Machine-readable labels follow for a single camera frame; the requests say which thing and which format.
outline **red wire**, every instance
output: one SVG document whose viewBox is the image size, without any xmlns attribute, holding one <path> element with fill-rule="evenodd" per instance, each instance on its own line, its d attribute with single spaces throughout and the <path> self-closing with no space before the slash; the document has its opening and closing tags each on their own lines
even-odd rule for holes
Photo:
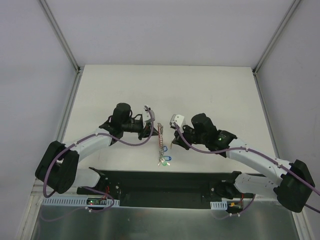
<svg viewBox="0 0 320 240">
<path fill-rule="evenodd" d="M 242 207 L 244 206 L 244 198 L 245 198 L 245 195 L 243 193 L 241 193 L 241 206 Z"/>
<path fill-rule="evenodd" d="M 105 200 L 107 198 L 107 195 L 109 193 L 109 186 L 106 186 L 105 190 L 106 190 L 105 195 L 101 198 L 102 200 Z"/>
</svg>

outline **white table surface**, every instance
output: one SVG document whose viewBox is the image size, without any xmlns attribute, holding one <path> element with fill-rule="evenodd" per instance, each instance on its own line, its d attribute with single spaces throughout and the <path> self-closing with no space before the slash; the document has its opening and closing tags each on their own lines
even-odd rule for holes
<svg viewBox="0 0 320 240">
<path fill-rule="evenodd" d="M 64 141 L 74 141 L 94 131 L 113 113 L 118 103 L 131 105 L 133 115 L 144 105 L 155 112 L 155 123 L 164 125 L 164 144 L 169 146 L 174 130 L 173 114 L 191 118 L 205 113 L 217 129 L 227 130 L 267 154 L 274 150 L 265 116 L 249 67 L 86 65 L 76 94 Z M 136 133 L 122 140 L 138 143 Z M 158 167 L 158 137 L 143 146 L 117 142 L 88 156 L 79 168 L 101 170 L 256 173 L 252 168 L 216 154 L 202 154 L 173 145 L 167 152 L 171 166 Z"/>
</svg>

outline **silver metal panel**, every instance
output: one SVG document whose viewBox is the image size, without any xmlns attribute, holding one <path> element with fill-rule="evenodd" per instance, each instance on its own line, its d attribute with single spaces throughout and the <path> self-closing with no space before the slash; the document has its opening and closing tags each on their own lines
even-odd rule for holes
<svg viewBox="0 0 320 240">
<path fill-rule="evenodd" d="M 75 207 L 42 206 L 53 219 Z M 298 240 L 290 211 L 269 201 L 254 202 L 240 217 L 217 220 L 221 210 L 115 207 L 80 209 L 54 222 L 37 220 L 32 240 Z"/>
</svg>

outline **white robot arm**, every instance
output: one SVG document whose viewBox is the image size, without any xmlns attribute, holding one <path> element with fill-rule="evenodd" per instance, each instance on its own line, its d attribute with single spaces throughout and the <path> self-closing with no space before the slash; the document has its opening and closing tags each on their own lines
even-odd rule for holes
<svg viewBox="0 0 320 240">
<path fill-rule="evenodd" d="M 158 136 L 158 131 L 151 128 L 154 120 L 155 114 L 147 105 L 141 114 L 132 117 L 130 105 L 119 103 L 108 120 L 89 135 L 72 142 L 52 142 L 37 167 L 35 176 L 59 194 L 70 187 L 104 186 L 103 174 L 100 171 L 94 168 L 78 169 L 78 163 L 95 151 L 109 147 L 117 141 L 123 142 L 120 139 L 124 132 L 138 133 L 139 140 Z M 143 143 L 127 144 L 139 146 Z"/>
<path fill-rule="evenodd" d="M 237 177 L 233 182 L 221 183 L 215 192 L 225 198 L 232 199 L 235 194 L 252 193 L 277 199 L 284 207 L 301 212 L 312 190 L 292 176 L 285 169 L 299 176 L 312 187 L 315 183 L 306 164 L 300 160 L 294 163 L 276 157 L 270 157 L 249 147 L 236 135 L 217 130 L 211 119 L 204 113 L 191 119 L 193 128 L 185 124 L 185 117 L 173 115 L 170 126 L 176 129 L 172 141 L 186 150 L 190 148 L 206 154 L 220 154 L 225 158 L 241 162 L 258 171 L 262 176 L 235 172 Z M 192 144 L 205 145 L 208 151 L 192 147 Z"/>
</svg>

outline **aluminum frame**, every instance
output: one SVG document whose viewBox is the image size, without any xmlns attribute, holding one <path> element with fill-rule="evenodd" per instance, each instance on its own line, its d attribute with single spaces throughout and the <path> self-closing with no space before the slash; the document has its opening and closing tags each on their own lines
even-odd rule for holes
<svg viewBox="0 0 320 240">
<path fill-rule="evenodd" d="M 63 48 L 65 54 L 67 55 L 70 63 L 72 64 L 72 66 L 75 70 L 75 73 L 76 73 L 72 88 L 69 92 L 68 100 L 67 100 L 66 105 L 64 107 L 62 119 L 61 119 L 60 124 L 58 126 L 58 131 L 56 133 L 56 139 L 58 141 L 62 141 L 62 139 L 65 135 L 66 129 L 67 129 L 69 117 L 70 117 L 72 107 L 73 107 L 73 104 L 74 104 L 74 101 L 75 101 L 75 98 L 77 95 L 77 90 L 78 90 L 78 87 L 79 87 L 79 84 L 81 81 L 83 67 L 80 67 L 78 65 L 77 60 L 75 59 L 75 57 L 74 57 L 74 55 L 73 55 L 73 53 L 72 53 L 72 51 L 66 41 L 47 1 L 46 0 L 38 0 L 38 2 L 40 4 L 41 8 L 43 9 L 43 12 L 44 12 L 47 20 L 49 21 L 49 23 L 52 27 L 52 30 L 54 31 L 58 41 L 61 44 L 61 47 Z M 269 134 L 271 137 L 272 145 L 273 145 L 273 148 L 274 148 L 274 151 L 275 151 L 275 154 L 277 157 L 279 157 L 279 152 L 278 152 L 278 148 L 277 148 L 277 145 L 276 145 L 276 142 L 274 139 L 274 135 L 272 132 L 272 128 L 270 125 L 269 115 L 268 115 L 268 110 L 266 108 L 265 100 L 263 98 L 263 94 L 262 94 L 261 89 L 259 87 L 259 77 L 257 76 L 257 73 L 260 70 L 260 68 L 262 67 L 262 65 L 264 64 L 267 57 L 269 56 L 270 52 L 273 50 L 278 39 L 281 37 L 282 32 L 285 30 L 286 26 L 288 25 L 289 21 L 293 17 L 294 13 L 297 11 L 301 2 L 302 2 L 302 0 L 294 0 L 292 2 L 291 6 L 289 7 L 288 11 L 286 12 L 285 16 L 283 17 L 283 19 L 282 19 L 281 23 L 279 24 L 278 28 L 276 29 L 275 33 L 271 37 L 267 47 L 265 48 L 262 56 L 260 57 L 258 63 L 256 64 L 256 67 L 253 70 L 255 84 L 256 84 L 259 98 L 261 101 L 261 105 L 262 105 L 262 109 L 264 112 L 267 127 L 269 129 Z M 41 206 L 41 202 L 43 201 L 43 198 L 44 198 L 42 196 L 42 185 L 43 185 L 42 182 L 40 182 L 39 180 L 35 181 L 32 192 L 30 194 L 30 198 L 29 198 L 29 201 L 27 204 L 26 211 L 25 211 L 23 219 L 22 219 L 22 224 L 21 224 L 19 231 L 18 231 L 17 239 L 29 240 L 32 236 L 33 230 L 35 228 L 38 212 L 39 212 L 39 209 Z M 76 188 L 71 188 L 68 190 L 68 192 L 66 192 L 66 195 L 74 196 L 74 195 L 76 195 L 76 191 L 77 191 Z M 299 235 L 300 239 L 301 240 L 315 239 L 315 237 L 313 236 L 313 232 L 311 230 L 307 215 L 305 213 L 305 210 L 303 210 L 301 213 L 293 212 L 292 215 L 293 215 L 295 226 L 297 228 L 298 235 Z"/>
</svg>

